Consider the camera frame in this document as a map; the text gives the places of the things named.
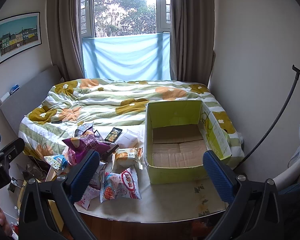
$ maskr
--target tree foliage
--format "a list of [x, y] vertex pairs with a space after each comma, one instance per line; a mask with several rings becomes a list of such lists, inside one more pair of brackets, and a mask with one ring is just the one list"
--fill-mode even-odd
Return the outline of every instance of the tree foliage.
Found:
[[97, 37], [156, 33], [155, 17], [146, 0], [94, 0]]

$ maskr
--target brown curtain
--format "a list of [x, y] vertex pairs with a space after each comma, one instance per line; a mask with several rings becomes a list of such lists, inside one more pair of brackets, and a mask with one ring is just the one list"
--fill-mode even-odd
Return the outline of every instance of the brown curtain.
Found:
[[208, 85], [214, 61], [214, 0], [171, 0], [172, 80]]
[[79, 0], [47, 0], [51, 60], [66, 81], [83, 78], [79, 4]]

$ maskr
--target painting of houses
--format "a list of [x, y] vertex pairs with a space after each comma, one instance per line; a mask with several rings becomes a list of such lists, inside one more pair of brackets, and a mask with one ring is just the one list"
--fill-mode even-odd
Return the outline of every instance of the painting of houses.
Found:
[[41, 44], [40, 13], [28, 13], [0, 20], [0, 63]]

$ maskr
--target headboard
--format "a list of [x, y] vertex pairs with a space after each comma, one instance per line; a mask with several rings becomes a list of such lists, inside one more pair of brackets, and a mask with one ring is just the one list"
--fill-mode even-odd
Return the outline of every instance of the headboard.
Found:
[[44, 101], [49, 90], [59, 83], [60, 78], [58, 66], [51, 66], [21, 86], [2, 103], [0, 109], [17, 135], [25, 115]]

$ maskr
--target metal bolt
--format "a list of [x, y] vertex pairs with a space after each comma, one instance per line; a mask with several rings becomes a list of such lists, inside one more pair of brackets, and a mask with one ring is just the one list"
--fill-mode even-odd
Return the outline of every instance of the metal bolt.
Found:
[[58, 180], [58, 181], [63, 181], [64, 179], [66, 179], [66, 176], [63, 175], [63, 174], [61, 174], [61, 175], [59, 175], [59, 176], [57, 177], [57, 180]]
[[273, 179], [267, 179], [267, 183], [268, 183], [269, 185], [273, 185], [273, 184], [274, 184], [274, 181], [273, 181]]
[[31, 184], [34, 184], [35, 183], [35, 179], [34, 178], [31, 178], [29, 179], [28, 183], [31, 185]]
[[238, 180], [240, 180], [240, 181], [245, 181], [246, 180], [246, 176], [244, 176], [244, 175], [242, 175], [242, 174], [240, 174], [240, 175], [238, 175]]

